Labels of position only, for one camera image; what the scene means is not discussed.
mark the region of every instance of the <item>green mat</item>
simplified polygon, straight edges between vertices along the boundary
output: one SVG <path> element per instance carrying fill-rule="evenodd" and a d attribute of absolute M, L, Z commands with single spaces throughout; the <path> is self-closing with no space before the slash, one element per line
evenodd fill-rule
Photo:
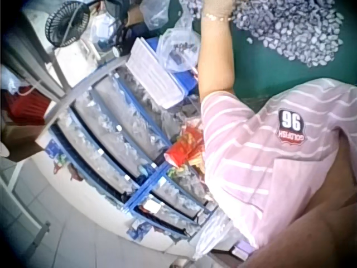
<path fill-rule="evenodd" d="M 297 84 L 316 78 L 333 78 L 349 84 L 357 82 L 357 18 L 347 1 L 337 0 L 335 8 L 345 17 L 340 38 L 344 44 L 335 54 L 335 60 L 327 66 L 308 68 L 299 61 L 288 61 L 276 50 L 265 48 L 261 41 L 253 38 L 250 45 L 246 39 L 250 34 L 231 26 L 234 48 L 235 84 L 234 91 L 239 98 L 265 98 L 278 94 Z M 170 21 L 163 29 L 173 27 L 179 18 L 181 6 L 178 0 L 171 0 Z M 200 33 L 200 22 L 194 23 Z"/>

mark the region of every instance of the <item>pink striped shirt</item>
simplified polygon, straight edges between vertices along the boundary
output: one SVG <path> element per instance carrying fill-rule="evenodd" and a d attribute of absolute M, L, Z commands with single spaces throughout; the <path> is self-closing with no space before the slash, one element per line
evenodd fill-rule
<path fill-rule="evenodd" d="M 339 147 L 357 171 L 357 87 L 332 79 L 298 85 L 255 114 L 227 92 L 202 102 L 205 181 L 256 248 L 292 223 L 322 186 Z"/>

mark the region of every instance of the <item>shirt logo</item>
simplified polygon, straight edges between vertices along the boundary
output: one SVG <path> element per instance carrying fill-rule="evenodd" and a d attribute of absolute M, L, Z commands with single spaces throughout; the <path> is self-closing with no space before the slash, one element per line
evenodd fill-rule
<path fill-rule="evenodd" d="M 305 140 L 303 133 L 305 124 L 302 117 L 295 112 L 285 109 L 279 110 L 279 129 L 277 136 L 283 143 L 291 145 L 302 144 Z"/>

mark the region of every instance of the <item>fan grille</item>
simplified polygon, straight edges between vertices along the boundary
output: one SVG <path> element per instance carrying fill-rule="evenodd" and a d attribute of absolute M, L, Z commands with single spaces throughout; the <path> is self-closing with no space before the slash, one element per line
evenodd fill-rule
<path fill-rule="evenodd" d="M 68 31 L 66 39 L 63 40 L 69 22 L 77 8 L 79 9 L 73 19 L 72 26 Z M 87 28 L 89 17 L 90 10 L 85 3 L 78 1 L 65 2 L 56 12 L 52 13 L 46 21 L 45 34 L 47 40 L 54 47 L 64 47 L 72 44 L 80 39 L 80 36 Z"/>

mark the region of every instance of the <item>pile of seeds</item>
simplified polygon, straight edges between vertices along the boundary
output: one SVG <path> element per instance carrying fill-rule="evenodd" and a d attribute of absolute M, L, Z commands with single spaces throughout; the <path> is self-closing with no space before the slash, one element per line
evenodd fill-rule
<path fill-rule="evenodd" d="M 180 2 L 194 18 L 201 17 L 202 0 Z M 334 4 L 334 0 L 237 0 L 233 22 L 289 60 L 324 66 L 343 44 L 339 33 L 344 17 Z"/>

